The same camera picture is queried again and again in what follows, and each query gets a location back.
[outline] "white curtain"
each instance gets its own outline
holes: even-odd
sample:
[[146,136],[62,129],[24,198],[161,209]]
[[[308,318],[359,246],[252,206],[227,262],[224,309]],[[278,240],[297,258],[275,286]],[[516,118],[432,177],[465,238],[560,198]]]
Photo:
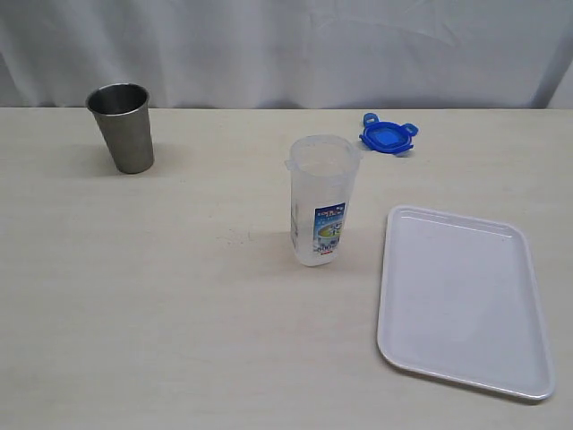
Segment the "white curtain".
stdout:
[[573,108],[571,0],[0,0],[0,106]]

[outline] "clear plastic container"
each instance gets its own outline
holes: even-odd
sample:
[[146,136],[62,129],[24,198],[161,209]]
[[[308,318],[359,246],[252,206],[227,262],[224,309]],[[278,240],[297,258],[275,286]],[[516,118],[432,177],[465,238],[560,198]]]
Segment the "clear plastic container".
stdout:
[[318,266],[337,257],[361,152],[345,139],[309,136],[290,149],[291,238],[298,261]]

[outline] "cup rim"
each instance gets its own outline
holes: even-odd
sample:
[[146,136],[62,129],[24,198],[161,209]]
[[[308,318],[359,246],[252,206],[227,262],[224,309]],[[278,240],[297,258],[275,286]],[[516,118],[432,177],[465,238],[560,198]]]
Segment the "cup rim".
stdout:
[[[90,106],[90,101],[91,99],[100,91],[106,90],[108,88],[112,88],[112,87],[134,87],[137,90],[141,90],[143,91],[143,93],[145,94],[145,100],[143,100],[143,103],[141,103],[138,107],[136,107],[135,109],[132,109],[130,111],[127,112],[122,112],[121,114],[104,114],[102,112],[98,112],[95,109],[92,109]],[[139,109],[141,109],[141,107],[146,106],[150,101],[150,92],[147,91],[144,87],[142,87],[141,85],[138,85],[137,83],[132,83],[132,82],[117,82],[117,83],[110,83],[108,85],[104,85],[103,87],[99,87],[97,89],[95,89],[94,91],[92,91],[90,93],[90,95],[88,95],[88,97],[86,98],[85,101],[85,107],[89,110],[89,112],[91,112],[94,115],[102,115],[102,116],[122,116],[122,115],[129,115]]]

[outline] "stainless steel cup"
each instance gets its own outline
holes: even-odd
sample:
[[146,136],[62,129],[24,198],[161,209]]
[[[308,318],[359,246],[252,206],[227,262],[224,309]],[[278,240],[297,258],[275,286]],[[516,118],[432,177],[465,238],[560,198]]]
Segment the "stainless steel cup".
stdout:
[[120,172],[140,173],[153,165],[149,100],[134,83],[107,85],[86,99]]

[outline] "table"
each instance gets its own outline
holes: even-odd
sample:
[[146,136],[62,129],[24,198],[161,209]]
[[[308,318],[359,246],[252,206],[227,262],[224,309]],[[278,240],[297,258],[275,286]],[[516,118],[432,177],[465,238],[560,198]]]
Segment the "table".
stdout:
[[[115,171],[90,114],[0,109],[0,428],[573,426],[573,135],[559,110],[388,110],[415,152],[364,152],[340,255],[298,264],[296,139],[357,142],[359,110],[153,110],[156,164]],[[379,354],[385,217],[400,203],[530,241],[557,373],[539,405]]]

